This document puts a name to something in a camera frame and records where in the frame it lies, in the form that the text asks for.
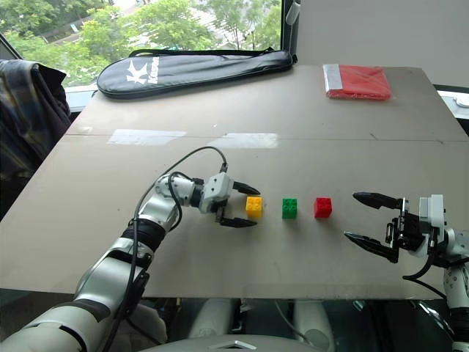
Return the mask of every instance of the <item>floor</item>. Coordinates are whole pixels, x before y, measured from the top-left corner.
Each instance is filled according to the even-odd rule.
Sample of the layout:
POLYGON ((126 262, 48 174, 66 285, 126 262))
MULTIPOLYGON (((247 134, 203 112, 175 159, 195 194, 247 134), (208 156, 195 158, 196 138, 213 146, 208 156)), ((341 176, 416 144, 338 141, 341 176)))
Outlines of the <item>floor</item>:
MULTIPOLYGON (((56 304, 72 300, 72 295, 29 293, 0 308, 0 340, 19 330, 33 318, 56 304)), ((268 334, 294 338, 285 322, 268 300, 250 300, 243 319, 244 334, 268 334)), ((185 299, 176 316, 170 341, 187 337, 192 321, 204 299, 185 299)), ((441 352, 451 350, 451 340, 423 310, 410 301, 326 301, 325 310, 330 319, 336 341, 336 352, 441 352)), ((442 300, 426 301, 447 318, 442 300)), ((288 301, 281 301, 288 312, 288 301)))

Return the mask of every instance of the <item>black bag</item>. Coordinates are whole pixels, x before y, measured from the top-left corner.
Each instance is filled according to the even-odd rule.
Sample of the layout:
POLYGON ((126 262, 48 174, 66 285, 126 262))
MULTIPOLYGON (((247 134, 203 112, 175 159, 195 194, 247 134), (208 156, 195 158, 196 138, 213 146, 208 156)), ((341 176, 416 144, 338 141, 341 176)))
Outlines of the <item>black bag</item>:
POLYGON ((183 87, 231 81, 288 70, 296 62, 288 51, 173 51, 141 49, 110 64, 97 88, 114 99, 144 98, 183 87))

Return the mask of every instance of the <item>plaid jacket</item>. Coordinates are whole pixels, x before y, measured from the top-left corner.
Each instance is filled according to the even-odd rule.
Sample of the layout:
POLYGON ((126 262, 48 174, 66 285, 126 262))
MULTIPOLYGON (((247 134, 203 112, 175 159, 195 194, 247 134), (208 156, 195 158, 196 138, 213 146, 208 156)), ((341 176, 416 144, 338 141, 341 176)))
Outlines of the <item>plaid jacket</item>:
POLYGON ((1 214, 70 126, 65 74, 24 60, 0 60, 1 214))

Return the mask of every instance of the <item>lego stud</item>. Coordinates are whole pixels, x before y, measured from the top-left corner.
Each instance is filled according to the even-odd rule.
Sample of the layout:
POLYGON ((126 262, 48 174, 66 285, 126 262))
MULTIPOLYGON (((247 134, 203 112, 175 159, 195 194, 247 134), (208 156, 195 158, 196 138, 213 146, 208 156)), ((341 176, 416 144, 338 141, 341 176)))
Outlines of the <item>lego stud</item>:
POLYGON ((332 213, 332 199, 329 197, 317 197, 313 208, 315 218, 328 218, 330 213, 332 213))
POLYGON ((296 198, 283 198, 281 201, 281 218, 296 219, 297 209, 296 198))
POLYGON ((246 213, 250 218, 260 218, 262 215, 262 197, 248 197, 246 213))

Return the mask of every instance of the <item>logo on bag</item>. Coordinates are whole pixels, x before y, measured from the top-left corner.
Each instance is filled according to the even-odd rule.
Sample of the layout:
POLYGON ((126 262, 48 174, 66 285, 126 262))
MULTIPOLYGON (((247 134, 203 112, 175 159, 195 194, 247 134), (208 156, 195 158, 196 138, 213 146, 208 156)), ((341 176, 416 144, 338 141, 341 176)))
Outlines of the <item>logo on bag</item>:
POLYGON ((130 59, 130 64, 129 64, 129 68, 127 69, 127 71, 130 72, 131 76, 127 76, 127 82, 140 83, 140 84, 145 84, 145 83, 156 84, 156 83, 158 83, 159 65, 160 65, 160 58, 159 57, 153 57, 152 58, 152 66, 151 66, 150 71, 148 73, 147 63, 145 63, 145 65, 143 65, 140 70, 137 70, 137 69, 135 69, 135 66, 133 64, 132 59, 130 59), (141 78, 144 75, 148 75, 148 79, 141 78))

